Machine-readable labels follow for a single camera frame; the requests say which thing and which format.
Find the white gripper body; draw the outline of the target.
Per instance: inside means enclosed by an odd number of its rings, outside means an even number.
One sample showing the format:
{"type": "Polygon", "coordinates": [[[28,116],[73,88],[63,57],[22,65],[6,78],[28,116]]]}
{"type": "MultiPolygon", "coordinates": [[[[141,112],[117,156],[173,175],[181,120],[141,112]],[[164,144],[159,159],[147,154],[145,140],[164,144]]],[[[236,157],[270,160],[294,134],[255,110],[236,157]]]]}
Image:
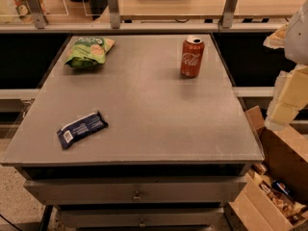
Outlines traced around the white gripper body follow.
{"type": "Polygon", "coordinates": [[[308,64],[308,0],[293,15],[286,30],[285,57],[297,64],[308,64]]]}

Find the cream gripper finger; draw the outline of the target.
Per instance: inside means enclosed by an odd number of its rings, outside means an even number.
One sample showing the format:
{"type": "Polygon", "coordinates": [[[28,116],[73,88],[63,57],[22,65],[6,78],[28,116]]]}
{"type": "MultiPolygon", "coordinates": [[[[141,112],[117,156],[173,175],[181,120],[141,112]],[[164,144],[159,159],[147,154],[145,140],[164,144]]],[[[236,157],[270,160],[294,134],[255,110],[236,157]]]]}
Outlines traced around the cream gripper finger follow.
{"type": "Polygon", "coordinates": [[[265,126],[279,131],[290,124],[308,104],[308,65],[298,64],[292,71],[281,71],[276,78],[265,126]]]}
{"type": "Polygon", "coordinates": [[[282,25],[274,33],[266,37],[266,39],[263,42],[263,45],[271,49],[284,48],[287,27],[288,24],[282,25]]]}

